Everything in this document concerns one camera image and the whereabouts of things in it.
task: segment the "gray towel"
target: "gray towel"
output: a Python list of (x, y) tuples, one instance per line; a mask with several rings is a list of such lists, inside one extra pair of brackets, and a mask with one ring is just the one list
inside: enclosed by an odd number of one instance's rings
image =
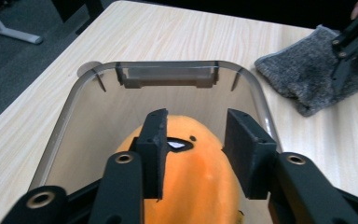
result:
[(331, 74), (338, 60), (331, 41), (337, 34), (323, 26), (287, 49), (255, 61), (256, 69), (280, 95), (296, 101), (297, 111), (309, 117), (358, 92), (358, 62), (339, 94)]

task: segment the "orange papaya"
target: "orange papaya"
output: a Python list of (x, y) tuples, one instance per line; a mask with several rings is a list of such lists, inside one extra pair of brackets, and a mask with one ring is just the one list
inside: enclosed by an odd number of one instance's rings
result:
[[(128, 150), (141, 129), (117, 152)], [(168, 116), (167, 136), (190, 142), (192, 148), (168, 153), (163, 198), (145, 200), (145, 224), (239, 223), (240, 188), (219, 139), (195, 119), (173, 115)]]

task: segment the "light wood tabletop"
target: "light wood tabletop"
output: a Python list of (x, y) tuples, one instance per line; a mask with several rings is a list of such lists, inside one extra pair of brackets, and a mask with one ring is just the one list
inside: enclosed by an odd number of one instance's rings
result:
[(311, 32), (174, 7), (115, 2), (0, 116), (0, 220), (28, 190), (78, 79), (76, 71), (91, 61), (217, 60), (250, 70), (262, 85), (283, 151), (309, 157), (335, 187), (358, 196), (358, 93), (304, 118), (255, 71), (256, 59)]

